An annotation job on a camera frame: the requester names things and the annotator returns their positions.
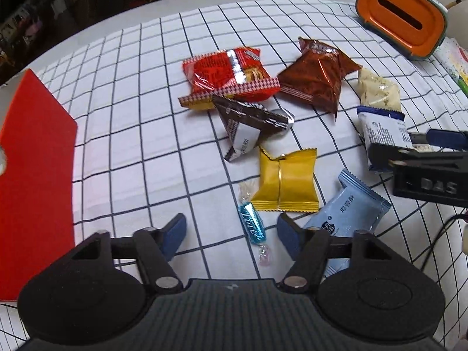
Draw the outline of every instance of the white label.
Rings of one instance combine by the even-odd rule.
[[[368,112],[360,112],[358,116],[361,119],[366,148],[369,148],[370,144],[413,148],[403,121]]]
[[[240,154],[247,153],[255,147],[258,136],[260,136],[259,129],[239,123],[234,136],[233,148]]]

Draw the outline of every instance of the dark brown snack package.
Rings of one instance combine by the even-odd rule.
[[[302,55],[278,75],[281,91],[335,115],[341,79],[362,68],[343,51],[315,39],[299,38]]]
[[[262,141],[288,130],[288,118],[265,109],[258,103],[245,103],[217,95],[212,101],[224,124],[232,146],[224,159],[231,161]]]

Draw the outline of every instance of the checkered tablecloth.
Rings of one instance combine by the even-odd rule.
[[[163,17],[101,38],[37,73],[79,126],[73,172],[76,242],[98,229],[130,236],[143,227],[163,226],[181,212],[187,236],[171,265],[184,283],[189,278],[280,280],[292,261],[276,235],[278,213],[260,213],[272,254],[271,265],[262,267],[236,210],[239,182],[258,180],[258,153],[224,162],[229,140],[217,113],[188,111],[177,98],[190,91],[183,59],[252,46],[275,76],[299,57],[298,36],[330,43],[399,84],[408,129],[468,130],[468,99],[439,62],[433,57],[409,62],[364,30],[350,4],[251,1]],[[296,118],[275,146],[282,153],[317,148],[314,180],[321,206],[339,191],[337,176],[344,167],[389,200],[393,207],[376,234],[419,267],[442,221],[461,209],[394,197],[389,175],[367,171],[357,134],[356,83],[357,73],[343,81],[336,121],[280,95],[268,99],[268,108],[287,109]],[[447,347],[468,327],[463,226],[450,227],[425,270],[446,297],[435,338]],[[117,260],[116,266],[137,276],[134,260]],[[0,328],[0,351],[27,338],[15,303],[0,304]]]

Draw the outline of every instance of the orange lid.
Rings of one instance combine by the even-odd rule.
[[[430,56],[447,26],[444,8],[433,0],[356,0],[364,22],[418,58]]]

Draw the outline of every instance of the ribbed gray surface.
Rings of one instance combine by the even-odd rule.
[[[282,293],[272,280],[194,280],[179,294],[158,298],[146,317],[123,335],[98,345],[71,347],[39,340],[22,351],[432,351],[432,339],[374,345],[339,333],[310,300]]]

